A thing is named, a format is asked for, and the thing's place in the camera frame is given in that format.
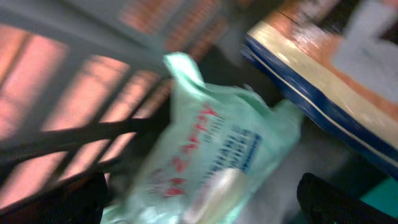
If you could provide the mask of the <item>mint green wipes packet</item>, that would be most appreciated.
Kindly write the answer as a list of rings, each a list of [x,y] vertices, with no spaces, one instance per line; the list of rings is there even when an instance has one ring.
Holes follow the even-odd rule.
[[[205,83],[187,54],[164,57],[174,78],[170,124],[131,191],[103,223],[232,223],[300,139],[304,113],[254,91]]]

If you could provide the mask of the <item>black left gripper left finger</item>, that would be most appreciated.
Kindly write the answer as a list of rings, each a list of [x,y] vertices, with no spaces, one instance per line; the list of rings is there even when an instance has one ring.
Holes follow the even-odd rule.
[[[99,224],[107,198],[102,172],[73,177],[2,209],[1,224]]]

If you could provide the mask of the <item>yellow snack chip bag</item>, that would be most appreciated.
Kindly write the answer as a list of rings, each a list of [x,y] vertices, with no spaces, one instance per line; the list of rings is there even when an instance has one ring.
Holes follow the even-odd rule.
[[[312,121],[397,177],[397,2],[284,1],[243,55]]]

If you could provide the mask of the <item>teal mouthwash bottle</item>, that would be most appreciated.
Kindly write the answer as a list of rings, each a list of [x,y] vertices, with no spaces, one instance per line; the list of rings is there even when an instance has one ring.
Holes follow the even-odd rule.
[[[388,178],[380,182],[377,186],[372,188],[369,192],[361,197],[361,200],[394,217],[398,215],[398,183],[393,178]]]

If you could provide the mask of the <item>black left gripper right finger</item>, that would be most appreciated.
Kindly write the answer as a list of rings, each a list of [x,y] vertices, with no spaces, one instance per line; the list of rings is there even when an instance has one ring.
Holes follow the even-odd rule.
[[[302,176],[297,200],[307,223],[311,224],[397,224],[396,218],[311,173]]]

